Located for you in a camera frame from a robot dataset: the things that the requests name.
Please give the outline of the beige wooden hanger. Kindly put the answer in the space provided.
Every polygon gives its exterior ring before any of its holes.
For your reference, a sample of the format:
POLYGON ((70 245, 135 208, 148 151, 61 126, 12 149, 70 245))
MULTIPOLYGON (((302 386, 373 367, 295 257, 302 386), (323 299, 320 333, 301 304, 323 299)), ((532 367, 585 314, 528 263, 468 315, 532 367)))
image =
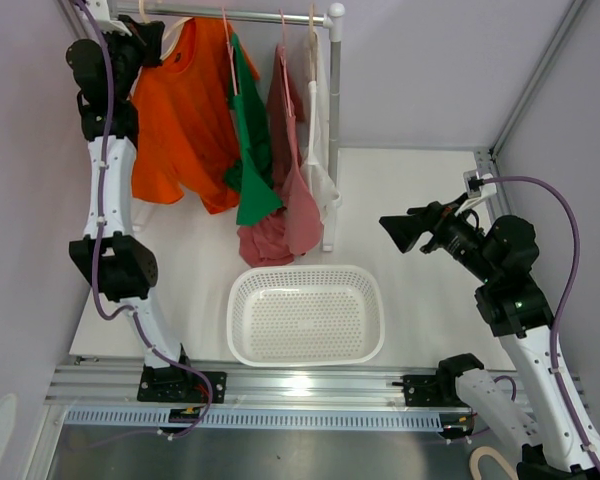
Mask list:
MULTIPOLYGON (((150 21, 150 19, 149 19, 149 16, 147 15, 147 12, 145 9, 145 1, 138 0, 137 4, 138 4, 138 13, 139 13, 142 21, 144 23, 148 23, 150 21)), ((189 18, 181 17, 175 23, 173 23, 171 26, 166 28, 165 32, 162 35, 162 43, 165 43, 168 40, 170 40, 171 43, 167 46, 167 48, 165 50, 162 51, 161 57, 160 57, 161 60, 166 60, 171 55, 171 53, 174 51, 175 47, 177 46, 178 40, 179 40, 179 35, 180 35, 183 27, 185 26, 185 24, 188 21, 189 21, 189 18)))

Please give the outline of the pink hanger of green shirt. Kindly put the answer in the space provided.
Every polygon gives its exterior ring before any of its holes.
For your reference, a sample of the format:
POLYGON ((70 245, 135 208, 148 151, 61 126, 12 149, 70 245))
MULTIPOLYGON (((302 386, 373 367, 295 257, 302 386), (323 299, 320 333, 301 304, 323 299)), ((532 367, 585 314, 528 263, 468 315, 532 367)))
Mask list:
POLYGON ((230 75, 231 75, 230 78, 231 78, 232 94, 234 96, 236 96, 236 95, 238 95, 239 91, 238 91, 235 63, 234 63, 234 49, 231 44, 231 35, 229 33, 229 24, 228 24, 226 10, 225 10, 224 6, 221 7, 221 13, 222 13, 222 22, 223 22, 223 27, 224 27, 224 32, 225 32, 226 49, 227 49, 229 64, 230 64, 230 75))

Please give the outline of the white t shirt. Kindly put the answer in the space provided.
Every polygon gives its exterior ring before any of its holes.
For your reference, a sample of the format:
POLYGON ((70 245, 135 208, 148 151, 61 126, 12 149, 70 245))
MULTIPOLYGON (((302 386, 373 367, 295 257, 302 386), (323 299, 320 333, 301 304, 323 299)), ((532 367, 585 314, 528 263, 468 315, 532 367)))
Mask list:
POLYGON ((308 140, 301 163, 301 172, 316 203, 320 221, 325 223, 328 215, 341 203, 341 194, 328 173, 330 92, 317 30, 316 40, 317 80, 315 82, 312 82, 309 76, 308 36, 304 50, 306 85, 304 100, 309 113, 306 116, 308 140))

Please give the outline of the orange t shirt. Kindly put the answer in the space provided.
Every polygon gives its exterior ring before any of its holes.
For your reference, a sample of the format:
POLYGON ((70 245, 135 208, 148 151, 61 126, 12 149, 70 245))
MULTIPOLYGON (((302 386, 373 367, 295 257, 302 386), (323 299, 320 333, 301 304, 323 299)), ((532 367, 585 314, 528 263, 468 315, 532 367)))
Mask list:
POLYGON ((240 159, 229 78, 221 19, 190 19, 163 64, 143 68, 132 97, 139 118, 135 198, 172 204, 191 190, 211 214, 238 210, 240 196, 224 180, 240 159))

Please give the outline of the pink t shirt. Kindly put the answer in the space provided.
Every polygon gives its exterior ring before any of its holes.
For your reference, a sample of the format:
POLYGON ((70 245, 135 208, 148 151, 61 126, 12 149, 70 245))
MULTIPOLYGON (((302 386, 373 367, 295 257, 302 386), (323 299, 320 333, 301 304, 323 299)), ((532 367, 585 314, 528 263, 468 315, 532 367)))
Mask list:
POLYGON ((323 226, 316 203, 301 173, 297 124, 305 121, 302 100, 289 75, 294 116, 286 112, 281 44, 276 46, 266 103, 273 154, 274 190, 283 206, 254 226, 238 229, 239 253, 251 267, 281 266, 316 247, 323 226))

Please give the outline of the green t shirt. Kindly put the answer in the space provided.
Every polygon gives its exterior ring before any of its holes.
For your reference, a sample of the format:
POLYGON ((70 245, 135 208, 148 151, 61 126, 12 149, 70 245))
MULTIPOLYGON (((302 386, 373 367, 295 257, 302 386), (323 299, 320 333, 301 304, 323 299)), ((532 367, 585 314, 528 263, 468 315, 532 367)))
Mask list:
POLYGON ((274 190, 273 155, 266 107, 258 80, 239 37, 230 35, 233 71, 229 78, 229 106, 239 142, 240 159, 226 171, 227 186, 240 196, 236 223, 254 226, 283 206, 274 190))

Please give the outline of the beige hanger of white shirt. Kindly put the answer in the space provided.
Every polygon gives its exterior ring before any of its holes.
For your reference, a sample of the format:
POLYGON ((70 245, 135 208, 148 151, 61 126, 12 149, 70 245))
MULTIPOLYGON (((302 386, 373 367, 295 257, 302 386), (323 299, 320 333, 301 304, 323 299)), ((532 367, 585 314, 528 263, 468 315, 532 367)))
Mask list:
POLYGON ((309 20, 308 20, 308 65, 309 76, 312 82, 317 80, 317 40, 315 30, 315 3, 309 5, 309 20))

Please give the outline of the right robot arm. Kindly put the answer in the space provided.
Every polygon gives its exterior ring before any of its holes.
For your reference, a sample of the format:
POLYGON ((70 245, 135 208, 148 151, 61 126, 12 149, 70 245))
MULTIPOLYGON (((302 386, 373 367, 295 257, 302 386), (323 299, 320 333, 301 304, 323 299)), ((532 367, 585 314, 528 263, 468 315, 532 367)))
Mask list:
POLYGON ((472 354, 440 361, 436 395, 471 407, 517 450, 518 478, 600 479, 600 438, 551 340, 557 319, 531 276, 539 255, 533 225, 505 215, 484 231, 468 222, 461 203, 432 202, 379 223, 403 253, 430 234, 422 252, 442 249, 481 281, 477 309, 514 364, 533 413, 503 393, 472 354))

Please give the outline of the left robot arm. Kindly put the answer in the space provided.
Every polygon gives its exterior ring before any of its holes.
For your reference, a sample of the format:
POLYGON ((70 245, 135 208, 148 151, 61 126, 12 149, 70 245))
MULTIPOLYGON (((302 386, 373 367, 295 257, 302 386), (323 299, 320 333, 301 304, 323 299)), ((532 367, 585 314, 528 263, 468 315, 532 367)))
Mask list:
POLYGON ((138 23, 127 15, 109 21, 85 16, 96 37, 75 41, 66 62, 79 87, 91 193, 84 233, 70 242, 70 258, 89 283, 100 317, 126 317, 145 350, 138 401, 222 403, 227 377, 191 366, 155 292, 156 257, 135 237, 131 219, 139 120, 130 93, 140 70, 158 65, 164 25, 138 23))

